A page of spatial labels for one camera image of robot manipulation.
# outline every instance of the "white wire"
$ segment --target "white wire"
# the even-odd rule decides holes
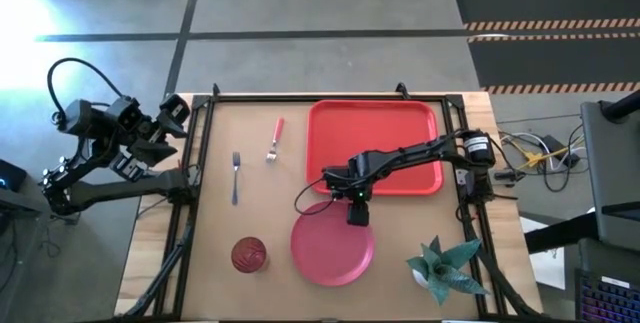
[[[536,141],[538,141],[540,143],[540,145],[544,148],[544,150],[546,151],[547,154],[551,153],[551,150],[549,150],[549,147],[544,143],[544,141],[540,137],[535,135],[535,134],[526,133],[526,132],[517,132],[517,133],[509,133],[509,135],[512,135],[512,136],[515,136],[515,137],[525,136],[525,137],[533,138],[533,139],[535,139]],[[584,135],[581,135],[580,137],[578,137],[575,140],[575,142],[579,142],[580,139],[582,139],[583,136]],[[506,140],[508,138],[509,138],[509,136],[507,135],[507,136],[502,137],[501,140]],[[572,144],[571,147],[569,147],[569,150],[567,151],[567,153],[564,154],[564,156],[560,160],[560,163],[558,163],[557,167],[554,166],[554,164],[553,164],[553,158],[554,157],[547,158],[549,160],[549,167],[550,167],[549,170],[550,171],[558,171],[558,170],[560,170],[562,168],[562,163],[564,163],[565,159],[567,159],[567,157],[570,156],[572,152],[576,152],[578,150],[585,149],[584,147],[575,148],[574,147],[575,144]]]

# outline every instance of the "green plant leaves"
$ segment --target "green plant leaves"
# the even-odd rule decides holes
[[[456,270],[455,268],[443,265],[444,274],[438,275],[436,278],[444,282],[451,289],[458,292],[468,294],[489,294],[482,286],[468,275]]]
[[[442,250],[440,250],[440,238],[438,238],[438,236],[433,238],[433,240],[431,241],[431,244],[429,244],[429,249],[436,252],[436,254],[438,255],[442,254]]]
[[[442,305],[449,297],[449,287],[435,275],[432,275],[431,279],[427,280],[427,287],[429,287],[429,292],[436,299],[438,305]]]
[[[424,257],[424,260],[427,262],[429,268],[433,269],[434,266],[439,265],[440,256],[426,245],[422,243],[420,245],[422,246],[422,257]]]
[[[409,267],[411,267],[411,269],[422,274],[424,279],[427,279],[429,277],[429,268],[427,267],[427,262],[425,262],[424,258],[413,257],[407,260],[407,264],[409,264]]]
[[[462,268],[480,247],[480,240],[474,239],[469,242],[457,245],[442,253],[442,263],[452,266],[455,269]]]

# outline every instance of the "red tray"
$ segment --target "red tray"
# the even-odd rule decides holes
[[[429,106],[411,101],[324,100],[309,110],[307,182],[326,166],[345,165],[365,150],[390,151],[438,136]],[[442,187],[442,164],[434,162],[396,171],[373,188],[380,195],[429,195]],[[313,186],[329,193],[326,186]]]

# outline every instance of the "keyboard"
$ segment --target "keyboard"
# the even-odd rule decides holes
[[[576,271],[576,319],[640,323],[640,285]]]

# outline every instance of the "gray floor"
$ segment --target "gray floor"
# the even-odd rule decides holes
[[[57,157],[72,153],[74,139],[49,123],[54,107],[45,88],[58,58],[88,59],[153,114],[162,97],[175,41],[34,43],[35,35],[178,33],[187,0],[0,0],[1,158],[28,170],[33,180]],[[455,0],[198,0],[191,31],[461,28]],[[63,105],[75,98],[110,102],[114,96],[91,71],[70,64],[55,76]],[[382,91],[398,81],[412,90],[478,90],[462,38],[272,40],[189,42],[177,91]],[[585,100],[620,94],[495,96],[498,121],[575,114]],[[565,140],[579,118],[504,123],[510,132],[533,131]],[[515,161],[515,152],[508,150]],[[96,174],[95,181],[113,179]],[[586,174],[553,194],[538,177],[516,188],[525,212],[570,218],[591,207]],[[111,316],[133,227],[136,200],[100,204],[77,227],[51,226],[61,246],[44,250],[24,267],[8,321],[70,322]],[[547,302],[552,313],[571,317]]]

